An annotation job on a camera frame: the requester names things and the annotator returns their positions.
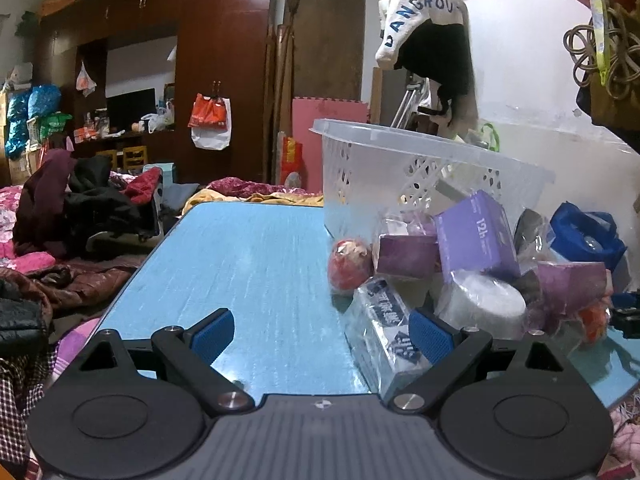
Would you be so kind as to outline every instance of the purple package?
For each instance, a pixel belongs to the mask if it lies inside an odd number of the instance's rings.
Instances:
[[[613,293],[610,273],[602,262],[539,262],[536,274],[551,313],[573,316]]]
[[[373,244],[378,274],[428,280],[433,276],[438,237],[433,219],[421,211],[386,214]]]
[[[520,277],[507,216],[484,191],[437,215],[435,222],[445,282],[460,269],[486,272],[507,282]]]

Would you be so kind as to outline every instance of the clear plastic laundry basket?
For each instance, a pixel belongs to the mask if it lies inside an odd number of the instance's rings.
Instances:
[[[324,224],[334,238],[371,241],[380,213],[395,205],[438,214],[483,189],[504,207],[513,231],[555,174],[469,144],[375,124],[318,119]]]

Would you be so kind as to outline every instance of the blue tabletop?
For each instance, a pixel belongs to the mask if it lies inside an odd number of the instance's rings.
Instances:
[[[100,328],[147,338],[226,307],[236,336],[215,368],[256,401],[265,393],[364,393],[340,326],[348,301],[332,298],[327,282],[330,247],[322,208],[200,204],[148,257]],[[640,340],[609,330],[571,361],[613,406],[640,380]]]

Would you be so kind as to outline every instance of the yellow chair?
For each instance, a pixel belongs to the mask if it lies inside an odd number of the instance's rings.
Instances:
[[[146,146],[123,148],[122,160],[125,171],[142,170],[145,164],[148,164],[146,159]]]
[[[111,159],[111,169],[118,171],[118,150],[104,150],[103,152],[95,152],[95,154],[108,156]]]

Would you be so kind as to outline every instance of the wooden wardrobe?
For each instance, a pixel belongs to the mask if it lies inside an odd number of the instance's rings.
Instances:
[[[82,124],[82,111],[106,106],[76,91],[82,60],[104,66],[108,45],[178,37],[175,63],[175,131],[145,135],[151,162],[174,162],[179,182],[206,184],[224,176],[263,182],[271,149],[265,135],[267,46],[276,0],[78,0],[42,20],[36,42],[34,82],[62,90],[61,110]],[[92,67],[87,65],[91,77]],[[101,73],[95,78],[98,86]],[[196,148],[187,124],[198,92],[231,100],[232,139],[222,151]]]

